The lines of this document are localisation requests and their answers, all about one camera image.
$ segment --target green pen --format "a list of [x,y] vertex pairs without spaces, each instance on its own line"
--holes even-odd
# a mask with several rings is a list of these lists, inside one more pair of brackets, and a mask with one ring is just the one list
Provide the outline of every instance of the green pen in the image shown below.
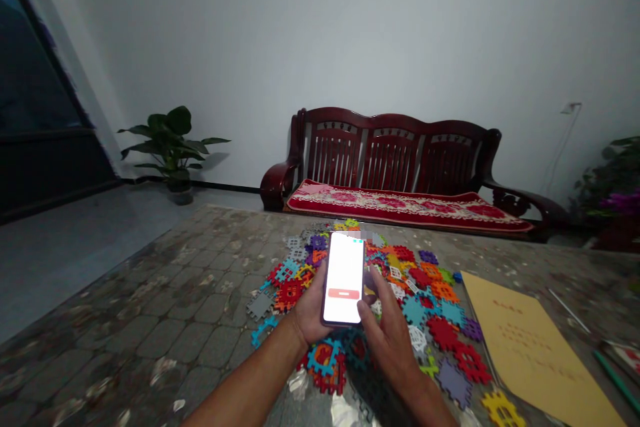
[[640,417],[640,402],[638,402],[629,391],[625,383],[618,377],[618,374],[611,368],[609,363],[602,357],[602,354],[597,350],[593,351],[593,356],[600,362],[600,365],[605,369],[605,372],[613,381],[617,389],[622,392],[622,395],[625,397],[625,400],[629,403],[629,405],[634,410],[635,414]]

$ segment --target red button on screen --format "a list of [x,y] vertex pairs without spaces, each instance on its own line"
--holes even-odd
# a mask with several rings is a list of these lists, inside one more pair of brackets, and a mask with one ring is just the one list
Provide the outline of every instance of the red button on screen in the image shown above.
[[357,290],[329,289],[329,297],[359,299],[360,292]]

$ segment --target hand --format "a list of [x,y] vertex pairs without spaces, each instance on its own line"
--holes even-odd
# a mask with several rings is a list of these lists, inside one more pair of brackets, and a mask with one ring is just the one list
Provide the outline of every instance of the hand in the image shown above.
[[328,336],[333,330],[320,322],[326,275],[327,261],[323,260],[311,281],[311,285],[291,311],[293,323],[302,335],[307,347]]
[[378,269],[371,268],[369,271],[382,303],[380,325],[365,302],[358,302],[358,313],[376,363],[393,389],[404,397],[404,391],[414,389],[417,382],[424,381],[425,375],[413,355],[409,328],[391,286]]

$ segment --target carved wooden backrest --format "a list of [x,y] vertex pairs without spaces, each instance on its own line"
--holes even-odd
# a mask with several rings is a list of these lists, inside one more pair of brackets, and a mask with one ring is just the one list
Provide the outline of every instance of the carved wooden backrest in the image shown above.
[[[477,163],[490,171],[497,149],[495,142],[483,143],[487,130],[459,120],[365,117],[338,107],[303,109],[298,118],[311,125],[307,178],[330,185],[439,195],[478,191]],[[305,128],[299,131],[303,138]]]
[[415,161],[423,124],[397,114],[369,118],[361,187],[413,191]]
[[486,130],[474,123],[446,120],[430,123],[420,158],[417,193],[458,195],[477,191],[471,185]]
[[360,115],[324,107],[306,112],[311,124],[307,178],[330,185],[357,187],[360,144],[364,129]]

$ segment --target potted plant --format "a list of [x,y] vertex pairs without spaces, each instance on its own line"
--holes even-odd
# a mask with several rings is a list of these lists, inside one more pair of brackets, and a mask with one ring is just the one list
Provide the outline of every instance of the potted plant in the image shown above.
[[122,151],[122,160],[130,151],[149,153],[157,163],[139,163],[135,167],[153,168],[167,182],[173,201],[177,205],[187,205],[193,201],[191,176],[188,169],[202,168],[198,163],[207,155],[207,145],[225,143],[231,140],[210,137],[201,141],[184,138],[191,131],[191,112],[184,105],[176,107],[167,115],[154,113],[147,119],[147,125],[136,125],[120,129],[118,133],[131,132],[148,138]]
[[612,141],[603,157],[576,182],[576,205],[600,230],[594,248],[640,253],[640,136]]

